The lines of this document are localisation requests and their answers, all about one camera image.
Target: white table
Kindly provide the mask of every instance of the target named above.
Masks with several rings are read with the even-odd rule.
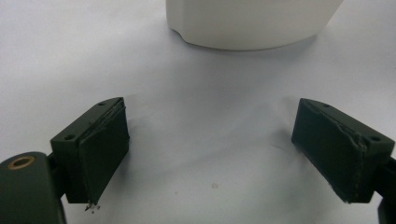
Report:
[[[68,224],[377,223],[344,204],[290,142],[298,101],[396,139],[396,1],[346,0],[326,29],[279,49],[186,44],[163,0],[0,3],[0,159],[123,96],[130,153],[94,214]]]

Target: white surface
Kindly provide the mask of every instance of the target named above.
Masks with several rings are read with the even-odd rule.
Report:
[[[166,0],[169,27],[213,49],[269,49],[320,32],[343,0]]]
[[[345,1],[316,37],[231,52],[186,44],[160,0],[2,1],[0,158],[124,96],[131,151],[69,224],[376,223],[380,197],[342,203],[290,133],[305,97],[396,139],[395,11]]]

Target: white cylindrical object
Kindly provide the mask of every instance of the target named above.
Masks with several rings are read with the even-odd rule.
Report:
[[[269,49],[320,32],[343,0],[166,0],[168,25],[214,49]]]

